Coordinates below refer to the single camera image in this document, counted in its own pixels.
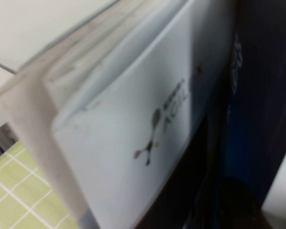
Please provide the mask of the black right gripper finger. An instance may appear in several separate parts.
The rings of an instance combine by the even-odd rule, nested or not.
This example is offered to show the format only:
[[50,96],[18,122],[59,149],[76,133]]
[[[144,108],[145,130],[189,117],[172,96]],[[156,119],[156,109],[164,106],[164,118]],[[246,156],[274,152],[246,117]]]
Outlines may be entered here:
[[220,229],[265,227],[260,207],[247,186],[237,178],[224,178],[221,183],[217,224]]

